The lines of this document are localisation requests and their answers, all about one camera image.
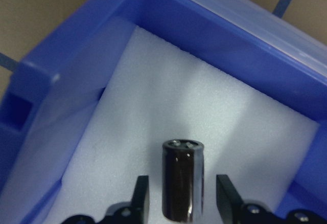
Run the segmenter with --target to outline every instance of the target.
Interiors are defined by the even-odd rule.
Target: blue bin wall
[[[327,177],[319,181],[304,177],[321,174],[325,164],[316,148],[325,147],[327,139],[326,77],[189,0],[90,0],[21,62],[0,107],[0,187],[27,178],[34,181],[34,187],[22,184],[27,198],[18,194],[8,203],[12,207],[20,203],[17,223],[37,221],[51,199],[44,196],[57,192],[53,185],[60,181],[135,25],[321,122],[278,213],[299,206],[327,217],[326,209],[312,207],[307,198],[295,200],[305,190],[309,200],[327,203],[327,196],[317,194],[327,186]],[[14,120],[14,126],[4,115],[12,95],[31,104],[26,119]],[[80,122],[75,126],[72,121]],[[40,145],[43,148],[34,150]],[[46,156],[54,145],[57,154]],[[23,159],[8,179],[19,151],[25,159],[19,157]],[[55,167],[35,174],[28,162],[51,162]]]

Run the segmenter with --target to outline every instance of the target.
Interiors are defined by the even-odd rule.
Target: white foam pad
[[[45,223],[74,214],[99,221],[150,177],[149,224],[161,213],[161,145],[205,145],[204,223],[219,223],[215,177],[227,173],[243,198],[274,210],[313,139],[317,123],[136,28],[62,179]]]

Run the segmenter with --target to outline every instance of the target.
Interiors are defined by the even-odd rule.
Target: black capacitor
[[[162,213],[173,221],[194,222],[203,212],[204,146],[191,140],[162,145]]]

